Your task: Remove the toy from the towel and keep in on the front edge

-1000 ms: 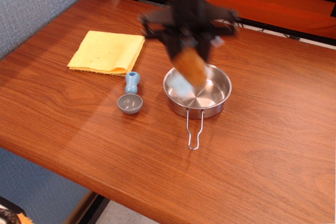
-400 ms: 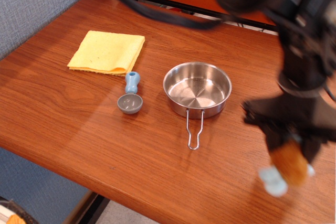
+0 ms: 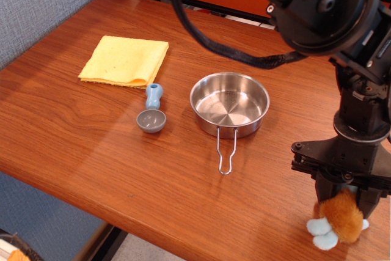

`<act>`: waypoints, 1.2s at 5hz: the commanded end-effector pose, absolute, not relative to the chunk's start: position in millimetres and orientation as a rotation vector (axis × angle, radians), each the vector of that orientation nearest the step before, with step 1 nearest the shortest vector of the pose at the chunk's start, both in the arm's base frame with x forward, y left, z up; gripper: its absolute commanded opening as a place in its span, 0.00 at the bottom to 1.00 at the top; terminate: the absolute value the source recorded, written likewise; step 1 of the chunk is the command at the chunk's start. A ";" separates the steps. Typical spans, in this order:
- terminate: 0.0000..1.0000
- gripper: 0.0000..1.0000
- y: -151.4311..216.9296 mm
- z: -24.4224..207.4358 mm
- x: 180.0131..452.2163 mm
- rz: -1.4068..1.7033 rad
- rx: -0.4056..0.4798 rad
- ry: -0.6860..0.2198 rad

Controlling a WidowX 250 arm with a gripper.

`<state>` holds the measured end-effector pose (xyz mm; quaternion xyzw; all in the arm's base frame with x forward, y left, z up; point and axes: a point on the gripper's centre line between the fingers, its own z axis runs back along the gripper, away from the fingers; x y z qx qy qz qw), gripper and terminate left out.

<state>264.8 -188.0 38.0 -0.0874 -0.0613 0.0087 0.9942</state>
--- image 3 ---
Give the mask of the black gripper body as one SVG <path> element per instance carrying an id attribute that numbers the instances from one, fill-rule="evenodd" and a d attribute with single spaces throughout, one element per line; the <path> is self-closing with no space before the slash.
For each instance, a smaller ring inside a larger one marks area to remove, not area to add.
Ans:
<path id="1" fill-rule="evenodd" d="M 390 195 L 390 152 L 380 142 L 354 142 L 341 136 L 324 141 L 295 142 L 292 169 L 342 179 L 342 185 L 383 190 Z"/>

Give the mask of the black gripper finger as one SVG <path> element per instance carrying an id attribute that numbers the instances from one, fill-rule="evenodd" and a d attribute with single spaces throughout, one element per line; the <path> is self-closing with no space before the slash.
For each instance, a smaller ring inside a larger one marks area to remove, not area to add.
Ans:
<path id="1" fill-rule="evenodd" d="M 315 176 L 315 190 L 319 203 L 336 196 L 342 185 L 342 179 L 318 172 Z"/>
<path id="2" fill-rule="evenodd" d="M 359 188 L 357 190 L 357 205 L 359 210 L 363 213 L 364 219 L 368 219 L 375 208 L 378 206 L 381 198 L 386 194 L 383 190 L 376 188 Z"/>

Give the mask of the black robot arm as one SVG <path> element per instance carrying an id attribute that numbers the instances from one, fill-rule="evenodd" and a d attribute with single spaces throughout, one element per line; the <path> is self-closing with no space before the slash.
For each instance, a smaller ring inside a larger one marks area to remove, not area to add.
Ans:
<path id="1" fill-rule="evenodd" d="M 316 181 L 319 202 L 343 184 L 357 188 L 367 218 L 390 194 L 390 10 L 380 0 L 269 0 L 284 41 L 335 67 L 340 106 L 336 137 L 292 145 L 292 168 Z"/>

